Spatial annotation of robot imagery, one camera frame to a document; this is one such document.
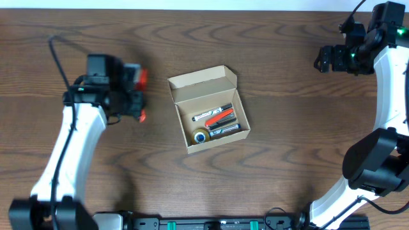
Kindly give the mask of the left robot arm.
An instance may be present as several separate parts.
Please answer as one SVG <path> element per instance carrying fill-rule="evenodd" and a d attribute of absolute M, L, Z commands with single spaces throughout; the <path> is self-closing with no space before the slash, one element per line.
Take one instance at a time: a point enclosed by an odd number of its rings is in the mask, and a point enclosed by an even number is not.
<path fill-rule="evenodd" d="M 49 162 L 28 199 L 9 208 L 12 229 L 98 229 L 84 207 L 86 180 L 100 136 L 130 116 L 144 121 L 148 71 L 107 54 L 87 56 L 84 75 L 63 94 L 63 121 Z"/>

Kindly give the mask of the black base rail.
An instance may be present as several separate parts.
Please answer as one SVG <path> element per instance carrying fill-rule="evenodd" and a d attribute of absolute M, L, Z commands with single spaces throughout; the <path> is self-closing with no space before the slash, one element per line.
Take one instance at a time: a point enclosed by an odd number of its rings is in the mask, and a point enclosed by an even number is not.
<path fill-rule="evenodd" d="M 96 213 L 93 220 L 99 229 L 116 230 L 292 230 L 289 215 L 265 218 L 137 218 L 130 211 Z"/>

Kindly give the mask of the red black stapler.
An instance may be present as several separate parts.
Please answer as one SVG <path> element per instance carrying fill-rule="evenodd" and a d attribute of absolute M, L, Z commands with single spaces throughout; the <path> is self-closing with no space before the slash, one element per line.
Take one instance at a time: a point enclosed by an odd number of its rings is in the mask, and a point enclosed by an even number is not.
<path fill-rule="evenodd" d="M 222 121 L 226 121 L 228 119 L 231 119 L 235 116 L 234 114 L 234 109 L 227 109 L 225 111 L 222 111 L 221 113 L 215 115 L 214 117 L 208 119 L 204 125 L 207 129 L 210 129 L 211 126 L 218 125 Z"/>

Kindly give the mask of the cardboard box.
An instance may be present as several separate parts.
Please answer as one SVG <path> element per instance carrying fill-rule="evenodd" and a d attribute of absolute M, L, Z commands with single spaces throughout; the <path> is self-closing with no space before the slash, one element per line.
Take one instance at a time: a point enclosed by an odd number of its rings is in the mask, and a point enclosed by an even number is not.
<path fill-rule="evenodd" d="M 192 73 L 171 77 L 168 80 L 173 103 L 178 115 L 187 153 L 195 153 L 216 146 L 245 139 L 251 128 L 237 90 L 237 76 L 226 66 L 215 66 Z M 192 121 L 192 117 L 226 104 L 232 104 L 235 116 L 232 122 L 213 130 L 205 127 L 205 122 L 214 117 Z M 214 138 L 202 144 L 192 144 L 194 130 L 204 128 L 209 131 L 239 123 L 241 129 Z"/>

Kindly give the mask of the yellow tape roll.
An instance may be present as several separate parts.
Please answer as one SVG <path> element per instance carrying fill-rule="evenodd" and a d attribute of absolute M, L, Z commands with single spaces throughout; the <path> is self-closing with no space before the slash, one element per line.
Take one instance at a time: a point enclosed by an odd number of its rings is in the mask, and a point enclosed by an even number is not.
<path fill-rule="evenodd" d="M 202 144 L 210 141 L 210 133 L 207 129 L 198 128 L 191 135 L 192 144 Z"/>

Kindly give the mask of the blue whiteboard marker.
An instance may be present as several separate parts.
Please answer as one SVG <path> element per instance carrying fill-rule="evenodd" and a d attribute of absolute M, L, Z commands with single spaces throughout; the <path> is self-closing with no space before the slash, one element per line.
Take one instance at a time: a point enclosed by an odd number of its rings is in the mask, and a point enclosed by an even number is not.
<path fill-rule="evenodd" d="M 239 130 L 239 129 L 241 129 L 241 126 L 240 126 L 239 123 L 237 123 L 237 124 L 234 124 L 234 125 L 231 125 L 231 126 L 227 126 L 225 128 L 220 128 L 220 129 L 211 131 L 209 133 L 209 135 L 210 135 L 211 138 L 214 138 L 216 136 L 220 136 L 222 134 L 226 134 L 226 133 L 229 133 L 229 132 L 232 132 L 232 131 L 235 131 L 235 130 Z"/>

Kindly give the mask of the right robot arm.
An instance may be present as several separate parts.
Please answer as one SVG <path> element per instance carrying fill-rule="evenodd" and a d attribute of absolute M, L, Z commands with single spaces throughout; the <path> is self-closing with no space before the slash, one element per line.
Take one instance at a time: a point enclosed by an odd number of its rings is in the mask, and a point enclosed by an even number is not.
<path fill-rule="evenodd" d="M 408 29 L 405 6 L 377 4 L 367 26 L 348 17 L 339 26 L 342 45 L 320 49 L 314 67 L 322 73 L 376 75 L 373 131 L 348 149 L 343 174 L 299 215 L 297 229 L 339 229 L 350 215 L 379 197 L 408 186 Z"/>

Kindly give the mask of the black whiteboard marker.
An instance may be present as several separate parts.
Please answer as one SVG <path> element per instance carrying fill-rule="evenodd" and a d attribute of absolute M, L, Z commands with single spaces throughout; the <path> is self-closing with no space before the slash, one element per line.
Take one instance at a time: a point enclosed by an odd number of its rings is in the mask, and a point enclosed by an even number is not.
<path fill-rule="evenodd" d="M 221 113 L 223 111 L 231 109 L 232 107 L 233 107 L 233 105 L 231 103 L 229 103 L 229 104 L 223 105 L 221 107 L 214 108 L 214 109 L 212 109 L 210 111 L 207 111 L 207 112 L 204 112 L 202 114 L 198 114 L 198 115 L 193 116 L 192 121 L 199 121 L 200 119 L 207 118 L 207 117 L 210 117 L 210 116 L 214 116 L 214 115 L 216 115 L 218 113 Z"/>

